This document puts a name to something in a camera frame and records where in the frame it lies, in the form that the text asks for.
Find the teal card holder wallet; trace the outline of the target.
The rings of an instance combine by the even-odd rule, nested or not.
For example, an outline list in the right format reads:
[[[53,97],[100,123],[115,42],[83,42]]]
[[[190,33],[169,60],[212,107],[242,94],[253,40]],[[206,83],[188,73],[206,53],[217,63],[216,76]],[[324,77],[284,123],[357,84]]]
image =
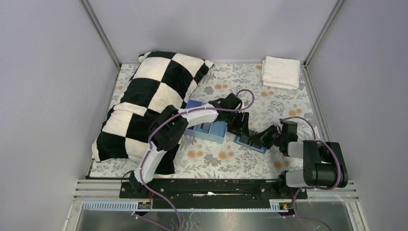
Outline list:
[[[250,129],[249,136],[246,136],[244,132],[234,132],[233,134],[235,135],[234,143],[262,154],[266,153],[266,148],[264,146],[259,145],[250,139],[250,136],[256,135],[258,132]]]

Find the dark grey credit card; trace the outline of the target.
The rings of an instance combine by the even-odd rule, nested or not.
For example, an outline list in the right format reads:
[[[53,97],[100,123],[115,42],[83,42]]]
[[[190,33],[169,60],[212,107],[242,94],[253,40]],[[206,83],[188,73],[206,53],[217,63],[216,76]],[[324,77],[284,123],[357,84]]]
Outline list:
[[[241,137],[238,139],[238,142],[239,142],[239,144],[242,145],[242,146],[250,146],[252,140],[251,140],[250,137],[241,136]]]

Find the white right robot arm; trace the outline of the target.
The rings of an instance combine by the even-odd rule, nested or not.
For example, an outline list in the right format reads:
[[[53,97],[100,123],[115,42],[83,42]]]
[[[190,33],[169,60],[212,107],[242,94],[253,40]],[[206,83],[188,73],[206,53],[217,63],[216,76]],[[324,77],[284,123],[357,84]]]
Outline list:
[[[277,190],[283,193],[294,189],[333,190],[348,184],[348,173],[339,143],[299,141],[296,122],[281,120],[281,126],[272,125],[251,135],[249,139],[257,146],[266,149],[276,146],[284,156],[302,160],[301,169],[283,171],[278,176]]]

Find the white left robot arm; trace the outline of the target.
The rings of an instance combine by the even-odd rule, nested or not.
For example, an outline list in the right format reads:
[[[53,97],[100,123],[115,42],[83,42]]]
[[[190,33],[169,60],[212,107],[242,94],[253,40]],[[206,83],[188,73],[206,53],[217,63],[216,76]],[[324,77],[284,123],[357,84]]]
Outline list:
[[[225,121],[228,132],[249,136],[249,113],[246,111],[249,107],[250,105],[244,106],[234,93],[193,108],[177,109],[173,105],[167,106],[151,124],[147,152],[138,168],[129,176],[133,190],[139,193],[153,180],[164,155],[178,145],[189,127]]]

